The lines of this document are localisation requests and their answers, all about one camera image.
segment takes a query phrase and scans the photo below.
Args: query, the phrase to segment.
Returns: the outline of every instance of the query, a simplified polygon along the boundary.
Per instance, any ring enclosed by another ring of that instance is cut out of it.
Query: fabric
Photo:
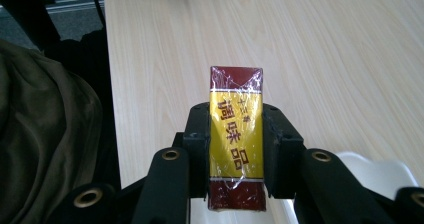
[[[0,40],[0,223],[45,223],[66,194],[91,182],[101,121],[84,80]]]

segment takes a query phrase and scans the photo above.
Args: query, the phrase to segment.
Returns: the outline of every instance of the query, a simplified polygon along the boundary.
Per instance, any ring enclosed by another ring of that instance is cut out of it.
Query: cable
[[[103,28],[106,28],[105,16],[103,15],[103,10],[100,7],[99,0],[94,0],[94,5],[96,5],[97,14],[99,15],[100,21],[103,24]]]

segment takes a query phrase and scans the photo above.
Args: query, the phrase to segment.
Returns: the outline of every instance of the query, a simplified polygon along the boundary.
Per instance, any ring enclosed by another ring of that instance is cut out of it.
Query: wood grain
[[[401,160],[424,183],[424,0],[105,0],[123,186],[208,101],[209,67],[262,67],[307,147]]]

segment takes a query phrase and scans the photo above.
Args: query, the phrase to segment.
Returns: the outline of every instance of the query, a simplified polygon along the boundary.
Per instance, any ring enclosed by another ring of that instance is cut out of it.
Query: screw hole
[[[178,159],[178,157],[180,157],[180,153],[176,150],[169,150],[162,154],[162,158],[168,161]]]
[[[325,152],[321,152],[321,151],[316,151],[312,153],[312,157],[317,160],[317,161],[321,161],[321,162],[329,162],[331,161],[331,156],[328,155]]]
[[[424,193],[421,192],[414,192],[411,195],[412,200],[415,201],[418,205],[424,208]]]
[[[74,199],[74,206],[78,208],[86,208],[96,204],[102,199],[103,191],[99,188],[92,188],[80,193]]]

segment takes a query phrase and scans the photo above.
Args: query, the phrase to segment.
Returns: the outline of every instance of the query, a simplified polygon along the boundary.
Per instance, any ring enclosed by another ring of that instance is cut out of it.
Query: floor
[[[93,0],[55,0],[55,2],[46,8],[62,40],[79,41],[84,34],[103,27]],[[100,0],[100,4],[103,7],[103,0]],[[2,7],[0,7],[0,39],[18,46],[37,49],[18,23]]]

